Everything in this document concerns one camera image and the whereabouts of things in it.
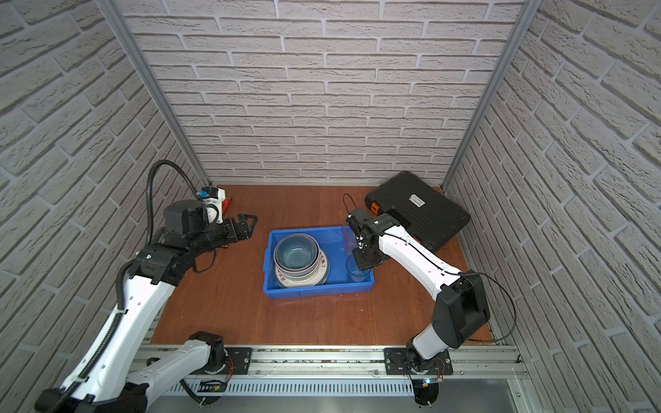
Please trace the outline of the lavender bowl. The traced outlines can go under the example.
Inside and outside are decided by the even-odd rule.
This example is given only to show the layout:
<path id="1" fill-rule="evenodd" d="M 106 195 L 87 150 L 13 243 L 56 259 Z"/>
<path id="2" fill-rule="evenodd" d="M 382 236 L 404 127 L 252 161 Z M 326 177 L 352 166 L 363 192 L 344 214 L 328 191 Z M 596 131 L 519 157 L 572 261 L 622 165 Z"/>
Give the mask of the lavender bowl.
<path id="1" fill-rule="evenodd" d="M 275 259 L 275 273 L 285 279 L 303 280 L 310 278 L 318 269 L 320 258 L 316 257 L 306 262 L 302 268 L 288 267 L 281 261 Z"/>

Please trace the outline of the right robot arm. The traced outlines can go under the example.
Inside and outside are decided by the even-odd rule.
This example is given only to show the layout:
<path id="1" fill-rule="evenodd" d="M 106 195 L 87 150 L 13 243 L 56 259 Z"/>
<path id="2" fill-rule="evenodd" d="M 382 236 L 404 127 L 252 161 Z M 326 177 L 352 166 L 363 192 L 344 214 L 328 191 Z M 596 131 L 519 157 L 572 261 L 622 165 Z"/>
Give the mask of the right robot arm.
<path id="1" fill-rule="evenodd" d="M 352 254 L 359 269 L 392 259 L 435 301 L 430 324 L 406 344 L 406 369 L 429 370 L 437 356 L 458 349 L 488 323 L 491 314 L 481 275 L 442 261 L 387 213 L 372 218 L 358 208 L 349 213 L 346 224 L 356 239 Z"/>

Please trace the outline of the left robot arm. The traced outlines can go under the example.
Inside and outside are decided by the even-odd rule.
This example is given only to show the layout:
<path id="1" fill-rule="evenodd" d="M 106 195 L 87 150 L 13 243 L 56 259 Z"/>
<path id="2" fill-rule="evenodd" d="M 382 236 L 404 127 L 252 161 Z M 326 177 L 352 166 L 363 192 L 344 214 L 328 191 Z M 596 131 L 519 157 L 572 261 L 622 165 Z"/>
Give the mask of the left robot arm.
<path id="1" fill-rule="evenodd" d="M 223 215 L 224 191 L 204 187 L 194 198 L 164 211 L 165 224 L 153 226 L 147 203 L 146 244 L 120 268 L 115 279 L 116 306 L 79 365 L 58 388 L 46 389 L 38 412 L 144 412 L 187 375 L 232 369 L 224 339 L 193 334 L 179 350 L 138 373 L 129 368 L 144 336 L 165 302 L 189 272 L 200 273 L 197 258 L 251 238 L 258 218 Z"/>

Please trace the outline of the orange sunburst white plate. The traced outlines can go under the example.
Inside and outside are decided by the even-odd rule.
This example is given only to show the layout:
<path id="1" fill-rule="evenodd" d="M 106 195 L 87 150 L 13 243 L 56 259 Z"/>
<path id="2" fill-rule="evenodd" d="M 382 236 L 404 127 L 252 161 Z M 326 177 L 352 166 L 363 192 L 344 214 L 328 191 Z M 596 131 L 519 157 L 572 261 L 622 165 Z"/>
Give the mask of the orange sunburst white plate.
<path id="1" fill-rule="evenodd" d="M 318 253 L 318 258 L 311 267 L 302 271 L 293 271 L 275 264 L 275 278 L 283 288 L 315 287 L 325 284 L 330 273 L 330 263 L 323 251 Z"/>

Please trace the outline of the pink clear plastic cup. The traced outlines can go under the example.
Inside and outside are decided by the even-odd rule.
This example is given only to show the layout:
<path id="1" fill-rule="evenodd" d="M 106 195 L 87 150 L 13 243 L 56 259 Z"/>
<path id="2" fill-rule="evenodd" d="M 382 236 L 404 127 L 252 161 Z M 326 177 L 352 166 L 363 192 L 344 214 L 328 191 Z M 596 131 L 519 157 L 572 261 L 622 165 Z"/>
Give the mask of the pink clear plastic cup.
<path id="1" fill-rule="evenodd" d="M 343 234 L 344 251 L 348 255 L 351 255 L 354 249 L 358 247 L 356 242 L 356 235 L 348 225 L 342 226 L 342 234 Z"/>

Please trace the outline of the grey blue bowl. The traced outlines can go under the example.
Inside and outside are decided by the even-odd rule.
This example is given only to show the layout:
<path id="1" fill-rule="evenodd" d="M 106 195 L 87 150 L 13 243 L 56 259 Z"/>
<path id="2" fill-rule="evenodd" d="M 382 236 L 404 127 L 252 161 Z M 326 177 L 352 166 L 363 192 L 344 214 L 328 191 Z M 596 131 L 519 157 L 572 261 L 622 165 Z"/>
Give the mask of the grey blue bowl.
<path id="1" fill-rule="evenodd" d="M 293 268 L 302 268 L 310 259 L 318 257 L 320 247 L 318 242 L 304 233 L 295 233 L 284 237 L 274 250 L 274 260 L 277 259 Z"/>

